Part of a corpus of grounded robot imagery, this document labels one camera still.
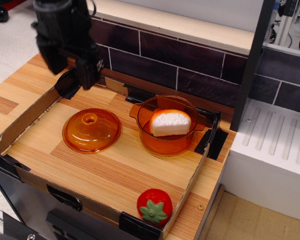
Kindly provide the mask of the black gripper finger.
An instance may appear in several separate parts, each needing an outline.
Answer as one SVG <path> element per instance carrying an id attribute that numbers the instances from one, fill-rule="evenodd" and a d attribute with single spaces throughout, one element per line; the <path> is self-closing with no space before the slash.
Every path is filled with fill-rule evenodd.
<path id="1" fill-rule="evenodd" d="M 67 58 L 60 54 L 59 46 L 57 44 L 42 37 L 37 37 L 36 43 L 49 70 L 55 75 L 68 66 Z"/>
<path id="2" fill-rule="evenodd" d="M 84 90 L 90 90 L 100 79 L 104 61 L 80 57 L 75 61 L 75 66 L 81 86 Z"/>

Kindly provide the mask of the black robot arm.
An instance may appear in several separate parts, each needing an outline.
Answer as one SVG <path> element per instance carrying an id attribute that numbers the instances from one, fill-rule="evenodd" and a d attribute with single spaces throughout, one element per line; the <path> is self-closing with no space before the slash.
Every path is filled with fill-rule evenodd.
<path id="1" fill-rule="evenodd" d="M 35 0 L 36 43 L 48 68 L 55 75 L 75 60 L 74 75 L 84 90 L 100 77 L 104 66 L 100 47 L 90 36 L 92 16 L 85 0 Z"/>

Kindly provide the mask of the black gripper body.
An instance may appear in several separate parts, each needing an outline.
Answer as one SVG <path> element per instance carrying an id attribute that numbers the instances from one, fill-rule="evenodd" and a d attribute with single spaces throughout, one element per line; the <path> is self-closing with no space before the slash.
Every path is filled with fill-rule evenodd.
<path id="1" fill-rule="evenodd" d="M 37 21 L 32 27 L 37 37 L 45 38 L 59 46 L 59 53 L 68 58 L 95 59 L 99 47 L 90 37 L 92 27 L 86 4 L 35 4 Z"/>

